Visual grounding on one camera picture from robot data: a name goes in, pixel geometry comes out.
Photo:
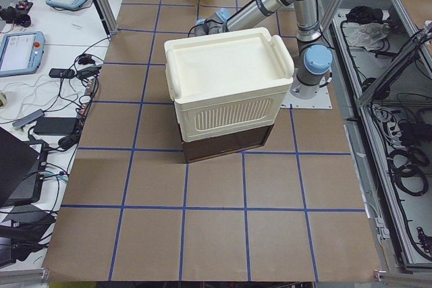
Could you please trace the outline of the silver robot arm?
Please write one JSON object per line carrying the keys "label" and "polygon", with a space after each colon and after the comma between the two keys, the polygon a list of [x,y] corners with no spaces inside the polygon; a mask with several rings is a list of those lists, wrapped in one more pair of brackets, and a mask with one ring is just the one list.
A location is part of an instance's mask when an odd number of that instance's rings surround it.
{"label": "silver robot arm", "polygon": [[332,80],[333,54],[330,46],[324,43],[318,0],[250,0],[236,13],[219,9],[211,17],[197,20],[192,33],[202,36],[254,28],[273,15],[282,18],[289,6],[293,11],[300,64],[290,93],[296,98],[309,100]]}

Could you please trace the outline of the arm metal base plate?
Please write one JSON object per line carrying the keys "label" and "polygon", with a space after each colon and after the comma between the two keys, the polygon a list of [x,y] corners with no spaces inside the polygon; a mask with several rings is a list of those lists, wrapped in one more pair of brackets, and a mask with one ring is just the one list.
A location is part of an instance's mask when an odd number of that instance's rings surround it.
{"label": "arm metal base plate", "polygon": [[310,87],[294,81],[281,104],[282,109],[325,109],[333,108],[329,89],[325,87]]}

